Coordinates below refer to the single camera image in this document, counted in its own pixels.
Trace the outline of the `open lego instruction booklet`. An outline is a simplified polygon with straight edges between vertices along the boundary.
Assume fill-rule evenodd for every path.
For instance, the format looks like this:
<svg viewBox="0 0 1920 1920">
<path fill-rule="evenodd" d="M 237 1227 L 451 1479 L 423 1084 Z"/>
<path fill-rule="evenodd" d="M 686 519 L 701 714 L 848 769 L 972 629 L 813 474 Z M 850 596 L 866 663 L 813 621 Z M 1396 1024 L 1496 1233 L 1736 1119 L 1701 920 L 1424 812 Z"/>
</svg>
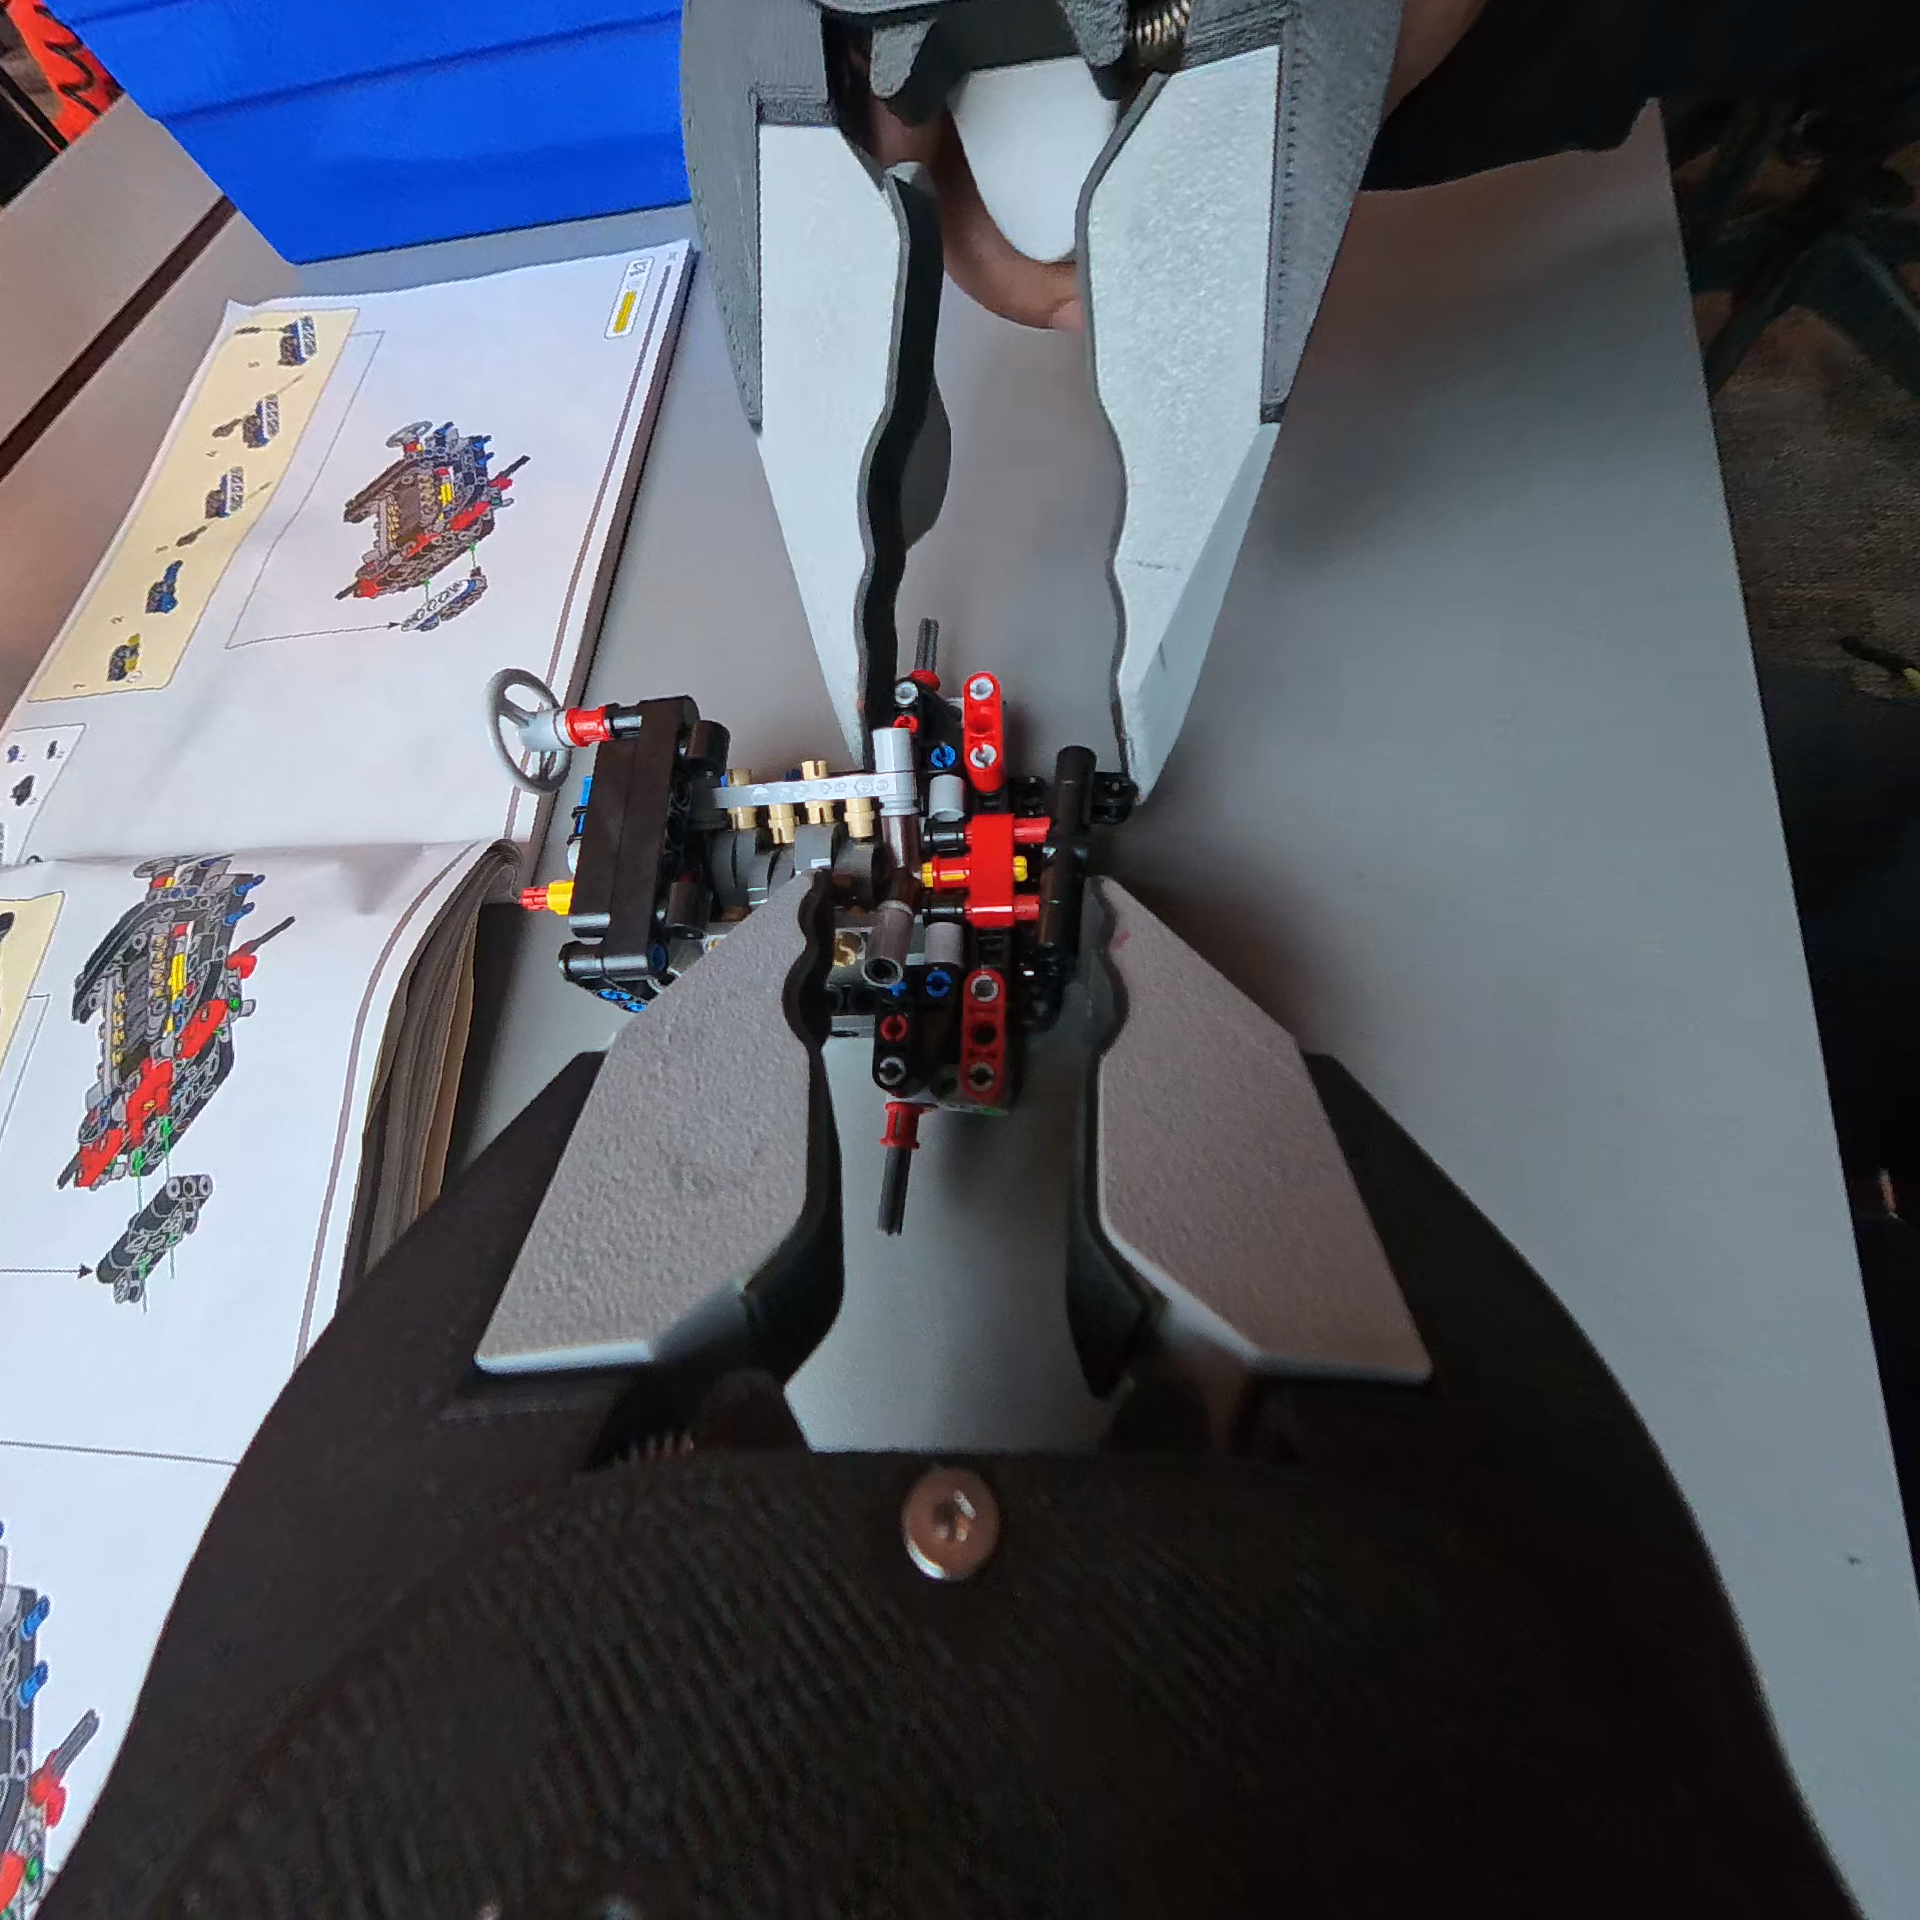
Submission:
<svg viewBox="0 0 1920 1920">
<path fill-rule="evenodd" d="M 186 1560 L 429 1204 L 479 903 L 545 834 L 698 249 L 221 329 L 0 725 L 0 1909 L 35 1920 Z"/>
</svg>

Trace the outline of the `blue plastic storage bin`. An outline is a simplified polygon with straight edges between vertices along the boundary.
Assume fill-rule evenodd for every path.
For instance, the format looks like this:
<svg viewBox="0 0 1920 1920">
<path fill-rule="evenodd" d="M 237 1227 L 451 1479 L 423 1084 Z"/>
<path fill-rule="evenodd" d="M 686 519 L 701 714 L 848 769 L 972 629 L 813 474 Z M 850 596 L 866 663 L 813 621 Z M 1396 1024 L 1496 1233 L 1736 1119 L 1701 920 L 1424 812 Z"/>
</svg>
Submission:
<svg viewBox="0 0 1920 1920">
<path fill-rule="evenodd" d="M 677 38 L 677 0 L 59 0 L 52 19 L 150 114 Z"/>
<path fill-rule="evenodd" d="M 677 80 L 559 97 L 399 77 L 186 105 L 162 129 L 289 263 L 686 199 Z"/>
</svg>

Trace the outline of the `person's right forearm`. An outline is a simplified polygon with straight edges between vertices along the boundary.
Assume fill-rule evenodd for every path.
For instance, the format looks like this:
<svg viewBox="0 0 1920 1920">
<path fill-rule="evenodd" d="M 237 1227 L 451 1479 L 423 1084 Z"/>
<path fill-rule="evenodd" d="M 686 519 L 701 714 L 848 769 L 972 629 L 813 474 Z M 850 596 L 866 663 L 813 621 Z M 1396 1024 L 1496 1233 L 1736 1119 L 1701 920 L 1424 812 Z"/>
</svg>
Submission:
<svg viewBox="0 0 1920 1920">
<path fill-rule="evenodd" d="M 1404 0 L 1364 187 L 1624 145 L 1658 97 L 1658 0 Z"/>
</svg>

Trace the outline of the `red and black box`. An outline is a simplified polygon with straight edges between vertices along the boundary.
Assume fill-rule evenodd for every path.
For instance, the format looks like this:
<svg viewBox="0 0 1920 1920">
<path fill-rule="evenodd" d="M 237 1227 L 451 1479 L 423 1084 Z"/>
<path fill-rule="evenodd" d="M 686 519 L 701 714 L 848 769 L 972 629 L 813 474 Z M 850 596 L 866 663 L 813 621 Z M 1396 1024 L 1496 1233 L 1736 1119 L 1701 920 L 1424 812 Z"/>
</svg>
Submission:
<svg viewBox="0 0 1920 1920">
<path fill-rule="evenodd" d="M 0 0 L 0 122 L 78 145 L 122 92 L 40 0 Z"/>
</svg>

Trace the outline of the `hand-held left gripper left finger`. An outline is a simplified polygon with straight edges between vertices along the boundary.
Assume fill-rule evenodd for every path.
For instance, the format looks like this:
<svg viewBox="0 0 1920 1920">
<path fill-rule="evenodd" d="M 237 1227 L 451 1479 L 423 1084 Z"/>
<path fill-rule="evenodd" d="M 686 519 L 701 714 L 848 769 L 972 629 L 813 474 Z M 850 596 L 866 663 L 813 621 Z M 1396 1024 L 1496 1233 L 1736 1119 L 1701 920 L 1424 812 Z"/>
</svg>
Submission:
<svg viewBox="0 0 1920 1920">
<path fill-rule="evenodd" d="M 827 877 L 796 877 L 614 1031 L 479 1374 L 796 1374 L 827 1342 L 848 1303 L 827 955 Z"/>
</svg>

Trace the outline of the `person's right hand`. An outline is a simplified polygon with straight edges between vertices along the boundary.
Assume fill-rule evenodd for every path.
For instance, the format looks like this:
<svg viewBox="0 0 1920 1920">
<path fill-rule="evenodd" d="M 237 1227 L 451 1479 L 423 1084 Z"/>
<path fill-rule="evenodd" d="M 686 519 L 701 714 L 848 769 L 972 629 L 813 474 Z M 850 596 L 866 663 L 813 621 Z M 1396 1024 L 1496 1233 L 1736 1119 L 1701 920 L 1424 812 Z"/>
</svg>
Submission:
<svg viewBox="0 0 1920 1920">
<path fill-rule="evenodd" d="M 959 129 L 940 129 L 928 170 L 937 170 L 940 269 L 999 319 L 1086 329 L 1077 257 L 1046 263 L 992 223 L 992 205 L 976 199 Z"/>
</svg>

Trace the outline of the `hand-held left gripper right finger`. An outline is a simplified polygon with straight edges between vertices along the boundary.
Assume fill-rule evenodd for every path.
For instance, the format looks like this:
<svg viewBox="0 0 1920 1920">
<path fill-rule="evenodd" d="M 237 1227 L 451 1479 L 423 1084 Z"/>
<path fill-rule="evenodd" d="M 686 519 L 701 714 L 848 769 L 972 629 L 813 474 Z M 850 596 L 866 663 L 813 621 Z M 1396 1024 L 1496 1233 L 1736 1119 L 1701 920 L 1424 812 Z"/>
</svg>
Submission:
<svg viewBox="0 0 1920 1920">
<path fill-rule="evenodd" d="M 1067 1177 L 1067 1342 L 1092 1392 L 1434 1384 L 1310 1052 L 1117 877 L 1086 886 L 1092 1056 Z"/>
</svg>

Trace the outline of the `lego technic vehicle model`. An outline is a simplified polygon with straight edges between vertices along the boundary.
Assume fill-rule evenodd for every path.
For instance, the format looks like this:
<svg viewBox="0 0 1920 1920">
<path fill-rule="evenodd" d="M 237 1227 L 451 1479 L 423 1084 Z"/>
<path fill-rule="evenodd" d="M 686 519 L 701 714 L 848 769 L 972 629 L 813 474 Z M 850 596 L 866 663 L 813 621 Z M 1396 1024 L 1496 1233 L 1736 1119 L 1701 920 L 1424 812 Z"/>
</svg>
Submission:
<svg viewBox="0 0 1920 1920">
<path fill-rule="evenodd" d="M 559 792 L 588 751 L 570 867 L 520 912 L 559 920 L 559 977 L 627 1020 L 779 886 L 827 886 L 827 1031 L 866 1044 L 882 1088 L 874 1233 L 906 1233 L 928 1105 L 1017 1105 L 1028 1031 L 1062 1024 L 1077 977 L 1092 827 L 1136 820 L 1136 774 L 1086 741 L 1017 774 L 999 678 L 940 690 L 937 621 L 860 769 L 750 774 L 686 692 L 559 706 L 533 666 L 488 678 L 488 741 L 520 792 Z"/>
</svg>

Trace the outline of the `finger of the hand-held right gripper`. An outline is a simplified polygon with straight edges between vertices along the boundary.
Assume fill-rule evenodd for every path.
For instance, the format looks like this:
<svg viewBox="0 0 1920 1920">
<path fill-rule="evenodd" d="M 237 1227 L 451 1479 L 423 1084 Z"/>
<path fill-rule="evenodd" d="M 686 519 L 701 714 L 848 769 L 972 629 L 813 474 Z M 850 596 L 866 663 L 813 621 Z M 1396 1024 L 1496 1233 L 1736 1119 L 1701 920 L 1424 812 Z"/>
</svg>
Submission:
<svg viewBox="0 0 1920 1920">
<path fill-rule="evenodd" d="M 848 725 L 896 719 L 906 559 L 940 511 L 940 223 L 928 161 L 761 122 L 761 474 Z"/>
<path fill-rule="evenodd" d="M 1273 65 L 1157 77 L 1077 205 L 1092 399 L 1117 439 L 1117 760 L 1139 792 L 1171 774 L 1273 466 L 1273 122 Z"/>
</svg>

